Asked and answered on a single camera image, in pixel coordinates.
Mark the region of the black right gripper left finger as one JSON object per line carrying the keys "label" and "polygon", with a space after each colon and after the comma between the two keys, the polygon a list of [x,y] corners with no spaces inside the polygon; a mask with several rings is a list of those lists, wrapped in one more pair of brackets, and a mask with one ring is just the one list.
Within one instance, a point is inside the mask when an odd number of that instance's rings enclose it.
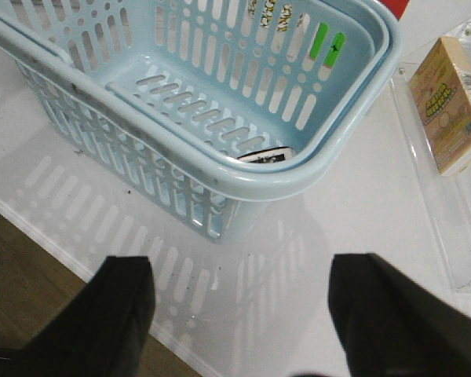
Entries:
{"label": "black right gripper left finger", "polygon": [[0,349],[0,376],[136,376],[155,311],[145,256],[109,256],[26,346]]}

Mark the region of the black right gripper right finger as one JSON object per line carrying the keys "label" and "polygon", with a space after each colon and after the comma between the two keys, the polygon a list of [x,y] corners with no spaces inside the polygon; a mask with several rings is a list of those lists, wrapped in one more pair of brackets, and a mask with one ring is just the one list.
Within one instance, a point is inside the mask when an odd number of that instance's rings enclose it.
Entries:
{"label": "black right gripper right finger", "polygon": [[471,317],[376,254],[334,256],[328,307],[353,376],[471,376]]}

